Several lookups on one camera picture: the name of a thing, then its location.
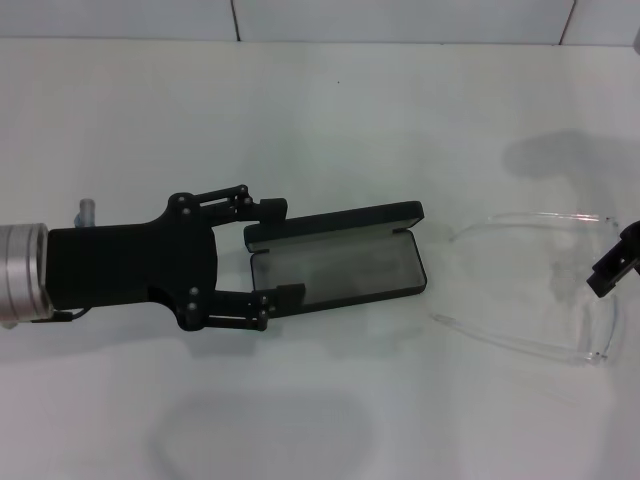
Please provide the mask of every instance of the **black object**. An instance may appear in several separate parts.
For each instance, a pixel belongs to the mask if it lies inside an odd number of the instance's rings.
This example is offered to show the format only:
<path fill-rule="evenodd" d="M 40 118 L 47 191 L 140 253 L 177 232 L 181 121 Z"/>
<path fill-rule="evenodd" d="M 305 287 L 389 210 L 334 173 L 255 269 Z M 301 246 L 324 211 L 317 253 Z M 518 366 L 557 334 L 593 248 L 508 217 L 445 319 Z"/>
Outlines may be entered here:
<path fill-rule="evenodd" d="M 274 317 L 421 293 L 427 277 L 409 228 L 423 217 L 420 202 L 404 202 L 248 226 L 254 288 L 305 284 L 303 302 Z"/>
<path fill-rule="evenodd" d="M 587 283 L 602 298 L 632 268 L 640 274 L 640 222 L 632 223 L 620 233 L 620 241 L 593 266 L 594 273 Z"/>
<path fill-rule="evenodd" d="M 264 330 L 270 311 L 297 308 L 304 285 L 251 293 L 216 290 L 212 227 L 278 223 L 286 212 L 286 200 L 254 203 L 247 187 L 239 185 L 203 195 L 175 194 L 162 216 L 146 224 L 52 230 L 46 290 L 56 310 L 157 302 L 173 311 L 184 330 Z M 73 320 L 72 314 L 56 315 L 49 321 Z"/>

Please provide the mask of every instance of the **white table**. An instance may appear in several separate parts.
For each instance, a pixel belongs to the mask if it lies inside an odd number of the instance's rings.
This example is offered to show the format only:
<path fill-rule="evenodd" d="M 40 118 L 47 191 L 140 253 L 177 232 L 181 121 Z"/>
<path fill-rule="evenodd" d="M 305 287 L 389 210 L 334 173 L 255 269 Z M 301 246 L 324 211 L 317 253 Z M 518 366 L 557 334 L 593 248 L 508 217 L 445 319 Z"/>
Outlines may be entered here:
<path fill-rule="evenodd" d="M 630 48 L 0 40 L 0 66 L 2 223 L 70 226 L 85 196 L 101 225 L 143 222 L 238 183 L 290 216 L 421 200 L 453 228 L 640 219 Z M 216 230 L 222 288 L 250 288 L 241 229 Z M 20 325 L 0 335 L 0 477 L 638 478 L 638 301 L 617 358 L 582 368 L 448 330 L 428 303 L 265 333 L 188 334 L 157 305 Z"/>

